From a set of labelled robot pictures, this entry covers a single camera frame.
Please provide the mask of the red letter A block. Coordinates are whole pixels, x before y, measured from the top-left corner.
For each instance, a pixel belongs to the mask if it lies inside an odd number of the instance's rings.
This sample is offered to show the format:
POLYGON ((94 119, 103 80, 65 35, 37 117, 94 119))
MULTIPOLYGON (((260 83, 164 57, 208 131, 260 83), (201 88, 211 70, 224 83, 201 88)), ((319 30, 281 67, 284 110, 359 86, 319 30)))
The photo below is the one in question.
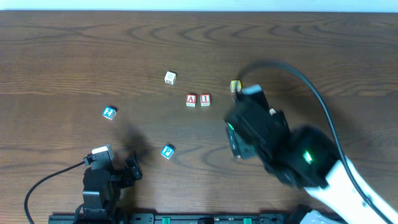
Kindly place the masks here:
POLYGON ((197 96, 194 94, 188 94, 186 96, 186 106, 188 107, 196 107, 197 96))

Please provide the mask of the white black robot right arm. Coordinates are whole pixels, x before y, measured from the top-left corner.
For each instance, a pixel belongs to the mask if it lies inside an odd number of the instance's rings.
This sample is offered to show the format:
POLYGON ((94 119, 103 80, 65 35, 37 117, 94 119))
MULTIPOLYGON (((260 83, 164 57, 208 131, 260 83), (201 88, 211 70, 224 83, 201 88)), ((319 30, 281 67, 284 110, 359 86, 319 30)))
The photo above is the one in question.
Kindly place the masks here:
POLYGON ((283 184, 304 189, 345 222, 397 223, 397 212, 319 129, 291 130, 282 111, 250 98, 237 99, 224 120, 235 156, 257 156, 268 173, 283 184))

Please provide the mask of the red letter I block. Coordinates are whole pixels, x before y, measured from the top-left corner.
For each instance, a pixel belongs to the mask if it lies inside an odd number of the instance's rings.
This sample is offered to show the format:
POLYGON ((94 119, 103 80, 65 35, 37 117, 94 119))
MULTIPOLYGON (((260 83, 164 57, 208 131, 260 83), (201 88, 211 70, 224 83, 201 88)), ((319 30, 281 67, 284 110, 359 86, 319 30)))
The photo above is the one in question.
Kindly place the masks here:
POLYGON ((200 95, 200 104, 201 104, 201 106, 210 106, 211 105, 211 95, 210 94, 200 95))

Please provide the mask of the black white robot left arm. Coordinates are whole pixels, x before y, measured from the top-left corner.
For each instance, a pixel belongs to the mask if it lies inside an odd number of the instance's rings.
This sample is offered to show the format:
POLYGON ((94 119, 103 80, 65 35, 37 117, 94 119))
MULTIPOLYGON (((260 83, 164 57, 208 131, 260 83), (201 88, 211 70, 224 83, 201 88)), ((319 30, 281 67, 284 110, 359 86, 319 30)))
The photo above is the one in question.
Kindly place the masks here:
POLYGON ((136 156, 126 159, 122 169, 115 169, 108 151, 89 154, 83 177, 83 204, 74 214, 73 223, 128 223, 129 215, 118 207, 121 189, 142 179, 136 156))

